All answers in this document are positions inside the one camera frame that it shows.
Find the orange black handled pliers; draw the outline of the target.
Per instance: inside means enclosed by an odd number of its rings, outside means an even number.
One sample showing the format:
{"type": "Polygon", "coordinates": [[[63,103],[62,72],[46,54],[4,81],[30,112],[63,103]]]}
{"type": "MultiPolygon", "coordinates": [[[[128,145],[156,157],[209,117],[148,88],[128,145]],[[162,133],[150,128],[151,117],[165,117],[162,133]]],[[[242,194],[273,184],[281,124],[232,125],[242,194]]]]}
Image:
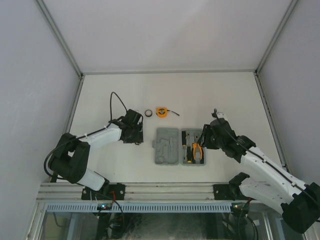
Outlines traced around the orange black handled pliers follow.
{"type": "Polygon", "coordinates": [[[199,135],[196,133],[194,135],[194,141],[191,148],[191,156],[193,164],[204,164],[204,151],[200,144],[198,143],[199,135]]]}

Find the flathead screwdriver black yellow handle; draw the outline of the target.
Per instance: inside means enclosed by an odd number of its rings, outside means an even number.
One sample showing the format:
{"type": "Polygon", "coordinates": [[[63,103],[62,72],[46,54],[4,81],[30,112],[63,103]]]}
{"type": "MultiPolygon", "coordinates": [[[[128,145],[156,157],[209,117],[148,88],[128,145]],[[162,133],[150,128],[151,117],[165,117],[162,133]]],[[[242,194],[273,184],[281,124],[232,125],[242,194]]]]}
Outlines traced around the flathead screwdriver black yellow handle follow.
{"type": "Polygon", "coordinates": [[[192,163],[192,150],[191,150],[191,143],[190,143],[190,135],[189,134],[187,134],[186,158],[187,158],[187,163],[192,163]]]}

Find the phillips screwdriver black yellow handle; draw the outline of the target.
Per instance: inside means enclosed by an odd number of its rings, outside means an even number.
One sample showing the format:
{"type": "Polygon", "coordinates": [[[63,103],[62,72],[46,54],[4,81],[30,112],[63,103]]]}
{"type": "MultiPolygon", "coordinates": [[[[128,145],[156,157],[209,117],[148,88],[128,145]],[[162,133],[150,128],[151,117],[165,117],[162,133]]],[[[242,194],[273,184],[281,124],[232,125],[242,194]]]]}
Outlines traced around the phillips screwdriver black yellow handle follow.
{"type": "Polygon", "coordinates": [[[183,160],[186,160],[186,150],[187,150],[187,133],[185,130],[181,132],[181,142],[182,142],[182,148],[183,148],[183,160]]]}

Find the grey plastic tool case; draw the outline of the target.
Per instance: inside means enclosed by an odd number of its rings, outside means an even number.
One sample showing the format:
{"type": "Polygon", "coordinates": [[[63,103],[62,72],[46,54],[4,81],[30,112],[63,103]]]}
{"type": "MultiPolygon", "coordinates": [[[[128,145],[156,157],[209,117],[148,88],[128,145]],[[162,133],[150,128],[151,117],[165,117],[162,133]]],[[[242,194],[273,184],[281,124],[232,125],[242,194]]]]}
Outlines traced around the grey plastic tool case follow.
{"type": "Polygon", "coordinates": [[[203,166],[206,164],[206,153],[204,148],[204,164],[187,163],[187,155],[185,160],[183,159],[183,146],[182,146],[182,131],[186,131],[186,149],[187,149],[187,134],[190,136],[190,145],[192,150],[192,143],[194,142],[195,134],[200,136],[202,129],[200,128],[172,128],[172,127],[160,127],[156,130],[156,137],[152,143],[152,147],[155,149],[154,162],[160,166],[173,166],[173,165],[185,165],[185,166],[203,166]]]}

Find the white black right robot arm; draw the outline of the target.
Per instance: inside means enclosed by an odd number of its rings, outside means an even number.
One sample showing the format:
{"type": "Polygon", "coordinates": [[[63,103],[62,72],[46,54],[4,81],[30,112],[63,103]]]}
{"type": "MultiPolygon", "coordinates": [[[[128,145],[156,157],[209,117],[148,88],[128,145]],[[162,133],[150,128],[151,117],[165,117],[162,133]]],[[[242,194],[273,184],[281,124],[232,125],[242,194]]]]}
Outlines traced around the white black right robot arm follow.
{"type": "Polygon", "coordinates": [[[265,204],[299,234],[320,220],[320,186],[307,184],[279,167],[250,138],[236,135],[225,118],[205,124],[198,142],[203,148],[222,150],[248,171],[229,181],[234,199],[245,196],[265,204]]]}

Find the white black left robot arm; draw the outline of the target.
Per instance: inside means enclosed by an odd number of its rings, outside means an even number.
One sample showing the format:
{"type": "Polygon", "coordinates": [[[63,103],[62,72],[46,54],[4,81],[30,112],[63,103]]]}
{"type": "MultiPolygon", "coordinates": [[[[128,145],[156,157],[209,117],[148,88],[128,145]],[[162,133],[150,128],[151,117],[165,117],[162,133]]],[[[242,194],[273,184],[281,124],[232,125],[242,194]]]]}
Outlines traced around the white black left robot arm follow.
{"type": "Polygon", "coordinates": [[[67,132],[46,157],[44,169],[51,170],[71,184],[91,189],[93,196],[98,200],[104,200],[110,193],[107,186],[109,181],[89,169],[91,150],[118,141],[140,145],[144,141],[143,120],[143,115],[129,109],[124,116],[110,120],[106,126],[91,133],[76,136],[67,132]]]}

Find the black electrical tape roll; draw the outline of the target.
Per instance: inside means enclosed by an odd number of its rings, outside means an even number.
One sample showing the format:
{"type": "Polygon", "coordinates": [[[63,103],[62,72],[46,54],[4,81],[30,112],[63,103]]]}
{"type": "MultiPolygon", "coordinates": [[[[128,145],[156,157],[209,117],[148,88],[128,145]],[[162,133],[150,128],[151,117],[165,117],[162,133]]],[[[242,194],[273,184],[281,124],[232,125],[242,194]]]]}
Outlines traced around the black electrical tape roll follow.
{"type": "Polygon", "coordinates": [[[153,111],[152,111],[151,109],[147,109],[147,110],[145,110],[144,115],[145,115],[147,118],[150,118],[150,117],[153,116],[153,111]]]}

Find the orange tape measure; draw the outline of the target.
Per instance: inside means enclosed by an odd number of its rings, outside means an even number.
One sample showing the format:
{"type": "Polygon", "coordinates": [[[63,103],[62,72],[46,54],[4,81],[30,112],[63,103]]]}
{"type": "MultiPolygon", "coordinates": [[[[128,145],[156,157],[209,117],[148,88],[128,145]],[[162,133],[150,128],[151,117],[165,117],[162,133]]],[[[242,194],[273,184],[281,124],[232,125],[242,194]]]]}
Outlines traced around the orange tape measure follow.
{"type": "Polygon", "coordinates": [[[169,110],[167,109],[166,107],[157,107],[156,108],[156,115],[159,117],[159,118],[165,118],[167,117],[168,113],[173,113],[177,116],[180,116],[177,112],[173,111],[173,110],[169,110]]]}

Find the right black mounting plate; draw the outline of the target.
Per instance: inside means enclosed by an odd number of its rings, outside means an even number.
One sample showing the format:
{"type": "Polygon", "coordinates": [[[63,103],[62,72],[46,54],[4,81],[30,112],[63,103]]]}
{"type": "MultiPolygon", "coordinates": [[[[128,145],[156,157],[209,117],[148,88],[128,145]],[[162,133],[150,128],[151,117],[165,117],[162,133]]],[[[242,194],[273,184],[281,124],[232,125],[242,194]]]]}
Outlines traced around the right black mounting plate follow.
{"type": "Polygon", "coordinates": [[[215,200],[240,200],[241,192],[237,185],[229,183],[219,183],[213,185],[215,200]]]}

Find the black mounting plate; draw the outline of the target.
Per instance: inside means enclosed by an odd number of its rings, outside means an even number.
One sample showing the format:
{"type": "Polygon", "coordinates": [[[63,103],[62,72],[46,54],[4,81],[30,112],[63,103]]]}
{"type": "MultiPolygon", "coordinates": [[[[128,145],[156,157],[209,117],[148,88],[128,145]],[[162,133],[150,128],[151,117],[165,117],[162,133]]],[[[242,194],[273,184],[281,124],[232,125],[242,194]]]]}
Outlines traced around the black mounting plate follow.
{"type": "Polygon", "coordinates": [[[240,200],[241,192],[237,185],[229,183],[219,183],[213,185],[215,200],[240,200]]]}
{"type": "Polygon", "coordinates": [[[92,190],[84,187],[81,193],[81,200],[116,200],[122,201],[125,198],[126,185],[122,183],[106,183],[100,190],[92,190]]]}

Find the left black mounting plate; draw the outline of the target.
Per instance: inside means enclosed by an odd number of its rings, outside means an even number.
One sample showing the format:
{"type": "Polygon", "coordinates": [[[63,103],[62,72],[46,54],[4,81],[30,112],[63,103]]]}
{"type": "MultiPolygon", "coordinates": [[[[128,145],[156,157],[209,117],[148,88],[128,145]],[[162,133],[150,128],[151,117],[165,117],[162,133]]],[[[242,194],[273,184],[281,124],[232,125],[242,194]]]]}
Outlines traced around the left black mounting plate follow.
{"type": "Polygon", "coordinates": [[[81,200],[116,200],[122,201],[125,198],[126,185],[122,183],[106,183],[100,190],[92,190],[84,187],[81,193],[81,200]]]}

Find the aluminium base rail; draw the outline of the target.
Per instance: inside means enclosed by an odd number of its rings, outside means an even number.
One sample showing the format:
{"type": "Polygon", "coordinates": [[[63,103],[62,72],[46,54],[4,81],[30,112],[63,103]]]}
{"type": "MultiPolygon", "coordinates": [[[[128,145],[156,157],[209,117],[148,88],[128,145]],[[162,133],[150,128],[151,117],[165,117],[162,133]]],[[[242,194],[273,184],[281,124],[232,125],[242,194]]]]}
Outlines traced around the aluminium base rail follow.
{"type": "MultiPolygon", "coordinates": [[[[200,183],[123,183],[127,202],[178,202],[178,201],[227,201],[215,200],[214,182],[200,183]]],[[[58,182],[43,183],[36,199],[38,201],[79,201],[84,187],[58,182]]]]}

